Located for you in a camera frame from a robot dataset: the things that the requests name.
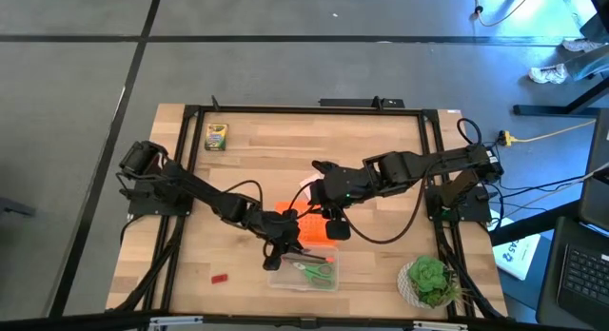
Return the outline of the small white eraser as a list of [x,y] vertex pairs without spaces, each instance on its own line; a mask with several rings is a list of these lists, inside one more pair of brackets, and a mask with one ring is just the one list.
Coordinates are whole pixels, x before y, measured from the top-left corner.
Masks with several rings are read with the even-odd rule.
[[308,201],[311,200],[311,189],[308,186],[309,184],[312,184],[313,182],[317,181],[317,180],[322,180],[324,178],[323,174],[313,174],[305,179],[303,179],[300,182],[300,188],[302,189],[302,194],[305,195],[306,199]]

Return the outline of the green artificial succulent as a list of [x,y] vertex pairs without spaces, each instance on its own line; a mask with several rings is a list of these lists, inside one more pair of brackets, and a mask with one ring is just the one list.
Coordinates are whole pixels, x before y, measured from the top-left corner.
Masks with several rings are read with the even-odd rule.
[[462,293],[457,273],[436,258],[420,256],[406,274],[418,301],[429,307],[451,303]]

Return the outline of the white round plant pot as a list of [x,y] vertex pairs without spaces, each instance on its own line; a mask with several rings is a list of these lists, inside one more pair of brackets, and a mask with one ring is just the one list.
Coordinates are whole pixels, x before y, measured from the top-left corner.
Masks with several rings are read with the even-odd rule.
[[408,270],[413,265],[414,265],[414,262],[405,264],[401,268],[401,270],[398,274],[397,287],[398,287],[398,292],[403,297],[403,299],[406,302],[408,302],[410,305],[413,305],[418,308],[423,308],[423,309],[437,309],[437,308],[441,308],[441,307],[447,307],[451,303],[451,301],[445,301],[436,306],[431,306],[424,302],[419,301],[417,291],[416,291],[414,285],[410,282],[410,279],[408,277]]

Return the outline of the clear plastic pencil box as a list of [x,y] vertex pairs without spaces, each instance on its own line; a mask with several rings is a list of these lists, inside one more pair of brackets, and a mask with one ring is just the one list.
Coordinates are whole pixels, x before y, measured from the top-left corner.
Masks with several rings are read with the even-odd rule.
[[314,287],[310,284],[308,279],[304,276],[304,274],[295,268],[290,261],[282,260],[282,264],[277,271],[269,271],[267,283],[272,288],[277,289],[288,289],[295,291],[336,291],[339,285],[339,251],[336,247],[332,246],[319,246],[319,245],[311,245],[306,247],[308,250],[308,254],[306,256],[300,256],[293,253],[286,253],[284,256],[294,256],[294,257],[318,257],[318,258],[329,258],[332,257],[335,259],[332,264],[335,271],[335,287],[332,289],[320,289]]

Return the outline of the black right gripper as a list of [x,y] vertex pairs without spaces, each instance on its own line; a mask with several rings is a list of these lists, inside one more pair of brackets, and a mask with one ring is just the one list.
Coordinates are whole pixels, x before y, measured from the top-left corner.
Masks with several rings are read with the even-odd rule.
[[329,161],[311,162],[324,175],[310,183],[310,205],[349,207],[376,196],[367,170],[341,167]]

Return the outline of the black rig crossbar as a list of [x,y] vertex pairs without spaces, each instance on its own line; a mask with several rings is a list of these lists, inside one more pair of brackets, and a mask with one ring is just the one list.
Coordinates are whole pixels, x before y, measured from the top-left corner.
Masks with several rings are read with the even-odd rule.
[[304,330],[321,327],[400,328],[405,331],[593,331],[516,322],[454,317],[445,321],[369,318],[269,317],[230,315],[173,315],[163,310],[109,311],[97,314],[0,321],[0,331],[126,331],[144,327],[191,324],[291,326]]

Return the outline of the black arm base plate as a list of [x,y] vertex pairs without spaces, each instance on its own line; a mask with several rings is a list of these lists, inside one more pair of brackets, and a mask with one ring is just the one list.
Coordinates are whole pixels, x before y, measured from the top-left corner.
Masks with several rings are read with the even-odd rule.
[[467,192],[448,193],[447,185],[432,185],[425,190],[428,218],[441,222],[490,222],[489,194],[481,185]]
[[193,205],[192,197],[167,182],[136,181],[127,198],[133,215],[188,215]]

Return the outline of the white printed booklet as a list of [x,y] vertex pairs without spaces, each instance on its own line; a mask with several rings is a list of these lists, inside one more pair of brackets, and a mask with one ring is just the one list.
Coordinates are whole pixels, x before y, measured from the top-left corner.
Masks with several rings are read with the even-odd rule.
[[524,281],[540,238],[540,234],[534,234],[520,240],[494,245],[493,255],[497,267],[514,278]]

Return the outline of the black metal table frame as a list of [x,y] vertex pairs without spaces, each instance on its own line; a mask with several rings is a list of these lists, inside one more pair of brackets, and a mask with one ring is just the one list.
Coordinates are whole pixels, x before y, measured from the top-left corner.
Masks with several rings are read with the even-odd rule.
[[[198,113],[204,124],[228,125],[224,151],[198,149],[195,173],[212,185],[262,198],[266,208],[299,195],[311,162],[358,167],[387,151],[423,153],[435,146],[433,127],[395,111],[354,115],[315,107],[222,107]],[[272,288],[262,267],[263,243],[221,222],[201,204],[186,219],[169,311],[187,315],[443,320],[445,310],[420,309],[398,292],[403,265],[437,252],[432,223],[409,190],[349,209],[359,233],[338,244],[334,292]],[[212,284],[212,276],[228,280]]]

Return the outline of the green-handled scissors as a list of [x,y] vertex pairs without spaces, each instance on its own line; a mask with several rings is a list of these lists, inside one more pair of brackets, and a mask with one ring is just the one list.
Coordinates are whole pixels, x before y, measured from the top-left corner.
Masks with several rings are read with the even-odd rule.
[[312,286],[320,289],[335,287],[335,271],[332,264],[305,262],[292,262],[291,264],[304,274]]

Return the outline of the black desk leg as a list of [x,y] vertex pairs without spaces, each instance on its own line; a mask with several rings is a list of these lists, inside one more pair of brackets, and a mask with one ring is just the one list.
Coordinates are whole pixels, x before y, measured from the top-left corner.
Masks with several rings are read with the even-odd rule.
[[599,107],[592,105],[609,94],[609,75],[602,75],[602,80],[588,89],[580,97],[565,106],[513,105],[512,109],[519,116],[535,117],[596,117]]

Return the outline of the white crumpled cloth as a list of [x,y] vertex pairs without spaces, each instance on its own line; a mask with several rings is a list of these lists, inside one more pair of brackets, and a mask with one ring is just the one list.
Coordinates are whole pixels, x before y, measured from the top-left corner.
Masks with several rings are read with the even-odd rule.
[[569,76],[564,64],[549,67],[530,68],[528,77],[537,84],[562,84]]
[[590,52],[594,49],[598,49],[603,46],[603,43],[597,43],[590,41],[586,38],[574,39],[574,40],[563,40],[561,45],[568,51],[571,52]]

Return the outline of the green yellow crayon box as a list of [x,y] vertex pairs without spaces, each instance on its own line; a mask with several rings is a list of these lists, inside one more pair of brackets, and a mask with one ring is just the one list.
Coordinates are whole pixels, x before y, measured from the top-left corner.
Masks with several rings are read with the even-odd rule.
[[224,151],[226,149],[227,124],[209,124],[206,127],[205,150]]

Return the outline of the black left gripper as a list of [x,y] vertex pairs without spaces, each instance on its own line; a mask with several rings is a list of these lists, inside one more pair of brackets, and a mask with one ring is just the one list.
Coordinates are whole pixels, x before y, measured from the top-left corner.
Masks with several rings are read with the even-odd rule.
[[[298,225],[298,212],[295,209],[276,211],[255,211],[246,222],[246,227],[272,245],[272,255],[293,253],[306,256],[308,250],[303,248],[298,240],[300,228]],[[280,256],[265,257],[263,269],[277,271],[282,264]]]

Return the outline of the black laptop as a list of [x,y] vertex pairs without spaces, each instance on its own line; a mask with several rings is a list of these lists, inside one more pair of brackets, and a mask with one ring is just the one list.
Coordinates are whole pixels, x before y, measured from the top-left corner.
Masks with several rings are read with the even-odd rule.
[[558,219],[536,312],[540,324],[609,331],[609,236]]

